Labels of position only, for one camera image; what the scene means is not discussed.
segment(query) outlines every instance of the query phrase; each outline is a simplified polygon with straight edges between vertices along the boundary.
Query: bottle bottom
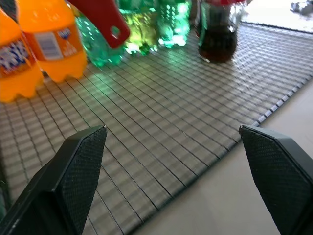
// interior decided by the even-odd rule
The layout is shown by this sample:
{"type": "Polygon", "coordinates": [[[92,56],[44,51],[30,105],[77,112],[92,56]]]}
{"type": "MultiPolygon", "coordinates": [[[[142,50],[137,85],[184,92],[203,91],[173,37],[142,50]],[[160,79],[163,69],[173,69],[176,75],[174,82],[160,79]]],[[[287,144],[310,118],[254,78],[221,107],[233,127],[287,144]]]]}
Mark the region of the bottle bottom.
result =
{"type": "Polygon", "coordinates": [[[0,101],[11,102],[17,95],[31,98],[36,87],[44,83],[43,73],[37,64],[23,73],[0,79],[0,101]]]}
{"type": "Polygon", "coordinates": [[[69,58],[56,61],[38,61],[39,66],[54,82],[63,82],[67,77],[79,79],[87,65],[85,51],[81,51],[69,58]]]}

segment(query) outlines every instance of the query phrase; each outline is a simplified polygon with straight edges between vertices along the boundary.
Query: green soda bottle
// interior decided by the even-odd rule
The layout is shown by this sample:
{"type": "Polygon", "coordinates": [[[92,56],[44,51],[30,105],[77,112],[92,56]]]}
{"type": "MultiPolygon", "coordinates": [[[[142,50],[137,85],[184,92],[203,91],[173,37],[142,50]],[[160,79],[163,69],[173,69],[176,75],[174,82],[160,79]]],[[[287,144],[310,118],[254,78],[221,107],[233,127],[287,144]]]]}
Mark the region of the green soda bottle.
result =
{"type": "Polygon", "coordinates": [[[125,51],[124,46],[115,49],[110,48],[94,24],[73,5],[71,5],[71,8],[75,14],[82,43],[90,61],[98,67],[108,62],[119,64],[125,51]]]}
{"type": "Polygon", "coordinates": [[[131,35],[125,42],[129,54],[142,55],[157,51],[157,0],[120,0],[120,12],[130,28],[131,35]]]}
{"type": "Polygon", "coordinates": [[[191,0],[160,0],[157,25],[159,43],[171,48],[174,44],[184,46],[187,41],[191,0]]]}

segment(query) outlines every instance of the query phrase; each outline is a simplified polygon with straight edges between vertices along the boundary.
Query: plastic bottle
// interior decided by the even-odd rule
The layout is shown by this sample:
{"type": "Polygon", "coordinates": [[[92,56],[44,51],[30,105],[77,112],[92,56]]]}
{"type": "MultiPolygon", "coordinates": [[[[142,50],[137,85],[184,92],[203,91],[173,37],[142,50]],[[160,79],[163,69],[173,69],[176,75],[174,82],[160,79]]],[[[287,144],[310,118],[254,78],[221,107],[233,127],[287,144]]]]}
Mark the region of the plastic bottle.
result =
{"type": "Polygon", "coordinates": [[[160,14],[157,21],[160,44],[171,48],[174,44],[184,46],[187,41],[191,0],[160,0],[160,14]]]}
{"type": "Polygon", "coordinates": [[[22,37],[19,26],[0,8],[0,101],[35,95],[44,76],[22,37]]]}
{"type": "Polygon", "coordinates": [[[55,82],[82,77],[87,57],[64,0],[16,0],[16,5],[20,28],[49,77],[55,82]]]}
{"type": "Polygon", "coordinates": [[[70,5],[76,17],[84,49],[90,61],[96,66],[107,62],[119,64],[122,60],[124,47],[111,48],[94,24],[75,6],[70,5]]]}
{"type": "Polygon", "coordinates": [[[120,11],[123,14],[131,35],[126,41],[126,51],[129,54],[140,52],[149,54],[157,51],[159,33],[157,28],[156,0],[120,0],[120,11]]]}

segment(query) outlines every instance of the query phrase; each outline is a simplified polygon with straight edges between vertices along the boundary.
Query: grid mat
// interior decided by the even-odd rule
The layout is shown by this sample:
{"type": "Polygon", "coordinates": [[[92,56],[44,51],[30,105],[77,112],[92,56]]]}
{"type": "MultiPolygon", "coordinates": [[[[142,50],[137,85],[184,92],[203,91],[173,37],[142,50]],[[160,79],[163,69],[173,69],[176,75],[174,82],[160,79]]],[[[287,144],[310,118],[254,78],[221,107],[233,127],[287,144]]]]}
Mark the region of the grid mat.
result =
{"type": "Polygon", "coordinates": [[[0,104],[0,141],[16,199],[64,139],[105,123],[108,137],[85,235],[127,234],[209,169],[307,83],[313,35],[248,24],[234,59],[209,64],[185,47],[91,64],[81,80],[49,80],[33,99],[0,104]]]}

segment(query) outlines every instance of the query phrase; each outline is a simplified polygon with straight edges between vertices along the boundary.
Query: orange soda bottle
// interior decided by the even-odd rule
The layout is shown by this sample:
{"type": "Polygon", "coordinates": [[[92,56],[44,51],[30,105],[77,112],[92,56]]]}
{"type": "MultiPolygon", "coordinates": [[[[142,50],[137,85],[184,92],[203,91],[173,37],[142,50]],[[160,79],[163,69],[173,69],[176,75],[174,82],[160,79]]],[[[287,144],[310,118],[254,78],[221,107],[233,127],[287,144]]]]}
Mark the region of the orange soda bottle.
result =
{"type": "Polygon", "coordinates": [[[86,53],[64,0],[16,0],[17,18],[39,66],[55,82],[83,76],[86,53]]]}
{"type": "Polygon", "coordinates": [[[35,95],[44,76],[17,23],[0,8],[0,102],[35,95]]]}

